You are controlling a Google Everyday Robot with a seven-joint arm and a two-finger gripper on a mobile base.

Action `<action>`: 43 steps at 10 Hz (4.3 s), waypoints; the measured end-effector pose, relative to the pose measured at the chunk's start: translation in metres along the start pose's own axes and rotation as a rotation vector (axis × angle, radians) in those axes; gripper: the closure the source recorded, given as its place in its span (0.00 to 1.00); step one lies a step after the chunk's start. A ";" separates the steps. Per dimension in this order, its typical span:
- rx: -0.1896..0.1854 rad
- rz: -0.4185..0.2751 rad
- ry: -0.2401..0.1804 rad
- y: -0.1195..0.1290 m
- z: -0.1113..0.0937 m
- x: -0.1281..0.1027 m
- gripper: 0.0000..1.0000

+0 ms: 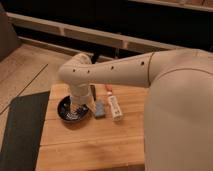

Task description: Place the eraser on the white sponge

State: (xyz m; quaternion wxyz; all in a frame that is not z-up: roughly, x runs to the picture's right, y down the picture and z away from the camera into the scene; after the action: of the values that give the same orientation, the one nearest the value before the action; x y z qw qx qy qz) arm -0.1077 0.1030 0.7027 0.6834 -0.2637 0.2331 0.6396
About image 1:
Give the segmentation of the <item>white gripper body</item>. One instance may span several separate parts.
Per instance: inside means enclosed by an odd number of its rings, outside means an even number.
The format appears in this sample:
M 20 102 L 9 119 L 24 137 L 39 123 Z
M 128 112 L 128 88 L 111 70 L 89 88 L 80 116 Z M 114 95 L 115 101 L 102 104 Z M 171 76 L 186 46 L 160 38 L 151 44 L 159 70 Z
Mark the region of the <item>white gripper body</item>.
M 72 101 L 78 105 L 86 105 L 90 110 L 95 109 L 95 102 L 89 84 L 71 85 Z

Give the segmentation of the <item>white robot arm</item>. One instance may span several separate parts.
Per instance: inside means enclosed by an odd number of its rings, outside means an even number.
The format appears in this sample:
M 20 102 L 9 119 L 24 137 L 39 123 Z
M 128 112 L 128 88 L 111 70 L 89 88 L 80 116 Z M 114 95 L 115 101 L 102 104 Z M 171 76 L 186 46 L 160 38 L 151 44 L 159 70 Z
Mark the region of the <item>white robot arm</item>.
M 186 48 L 98 64 L 80 53 L 59 75 L 79 104 L 89 101 L 91 83 L 148 88 L 145 170 L 213 171 L 213 53 Z

